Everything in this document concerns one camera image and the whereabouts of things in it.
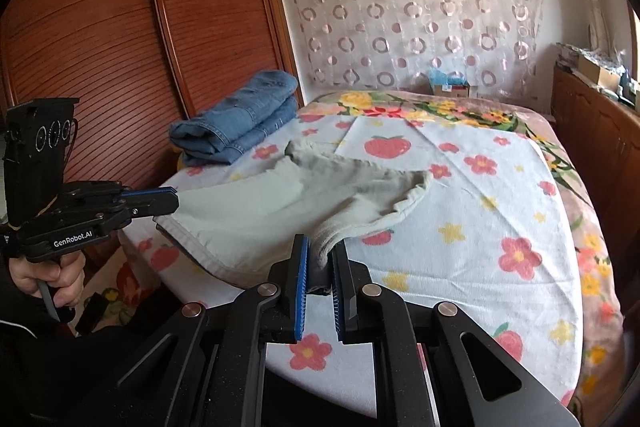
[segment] wooden cabinet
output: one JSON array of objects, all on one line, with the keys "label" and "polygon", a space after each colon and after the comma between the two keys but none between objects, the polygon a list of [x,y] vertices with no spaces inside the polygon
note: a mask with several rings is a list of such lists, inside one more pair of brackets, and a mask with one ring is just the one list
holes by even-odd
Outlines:
[{"label": "wooden cabinet", "polygon": [[295,74],[290,54],[281,0],[11,0],[0,104],[79,97],[66,180],[146,188],[175,171],[171,122],[259,70]]},{"label": "wooden cabinet", "polygon": [[589,192],[622,289],[640,264],[640,256],[627,252],[640,230],[640,116],[557,68],[551,111]]}]

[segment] human hand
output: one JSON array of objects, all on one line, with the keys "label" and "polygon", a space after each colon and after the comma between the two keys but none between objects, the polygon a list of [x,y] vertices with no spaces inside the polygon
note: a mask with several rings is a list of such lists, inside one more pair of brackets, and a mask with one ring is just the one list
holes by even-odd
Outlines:
[{"label": "human hand", "polygon": [[75,306],[84,288],[84,254],[81,251],[66,253],[60,257],[60,265],[53,261],[30,263],[24,257],[9,259],[9,273],[14,284],[22,292],[34,297],[42,297],[36,279],[59,288],[53,296],[56,308]]}]

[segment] blue gripper pad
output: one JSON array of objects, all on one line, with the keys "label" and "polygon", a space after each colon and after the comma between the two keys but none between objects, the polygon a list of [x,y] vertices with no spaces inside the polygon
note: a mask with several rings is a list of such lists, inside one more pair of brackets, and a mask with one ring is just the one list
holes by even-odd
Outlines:
[{"label": "blue gripper pad", "polygon": [[340,277],[338,270],[338,260],[337,256],[331,255],[331,293],[334,298],[334,321],[335,321],[335,332],[338,334],[338,340],[342,342],[344,339],[342,338],[342,325],[344,324],[344,309],[342,308],[342,287],[340,285]]},{"label": "blue gripper pad", "polygon": [[293,242],[291,257],[300,254],[298,265],[298,277],[296,281],[296,310],[293,332],[297,341],[302,340],[302,332],[305,330],[306,311],[306,265],[309,253],[309,238],[306,235],[297,234]]}]

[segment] cardboard box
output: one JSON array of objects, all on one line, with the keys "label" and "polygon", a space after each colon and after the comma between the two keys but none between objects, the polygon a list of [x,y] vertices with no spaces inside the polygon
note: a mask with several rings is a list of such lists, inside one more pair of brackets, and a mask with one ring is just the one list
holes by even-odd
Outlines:
[{"label": "cardboard box", "polygon": [[431,92],[437,97],[449,97],[459,99],[469,96],[469,85],[458,86],[455,84],[445,84],[444,86],[431,86]]},{"label": "cardboard box", "polygon": [[614,93],[617,91],[618,85],[620,84],[620,75],[610,72],[606,68],[603,68],[590,59],[587,59],[584,55],[580,55],[580,58],[578,59],[578,71],[598,86],[607,88]]}]

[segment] black sleeve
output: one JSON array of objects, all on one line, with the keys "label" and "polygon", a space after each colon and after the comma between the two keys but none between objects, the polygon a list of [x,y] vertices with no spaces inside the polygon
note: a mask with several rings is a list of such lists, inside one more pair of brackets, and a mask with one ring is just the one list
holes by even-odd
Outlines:
[{"label": "black sleeve", "polygon": [[5,259],[0,259],[0,320],[21,324],[36,335],[53,331],[57,324],[47,314],[42,299],[18,290]]}]

